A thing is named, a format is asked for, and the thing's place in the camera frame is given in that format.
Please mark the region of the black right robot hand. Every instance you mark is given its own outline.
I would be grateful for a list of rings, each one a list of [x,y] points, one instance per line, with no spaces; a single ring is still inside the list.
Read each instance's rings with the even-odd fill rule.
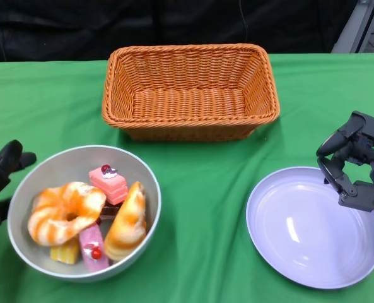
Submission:
[[[374,210],[374,117],[354,111],[348,121],[318,148],[317,163],[339,194],[339,204],[356,210]],[[371,167],[371,182],[351,182],[343,171],[346,162]]]

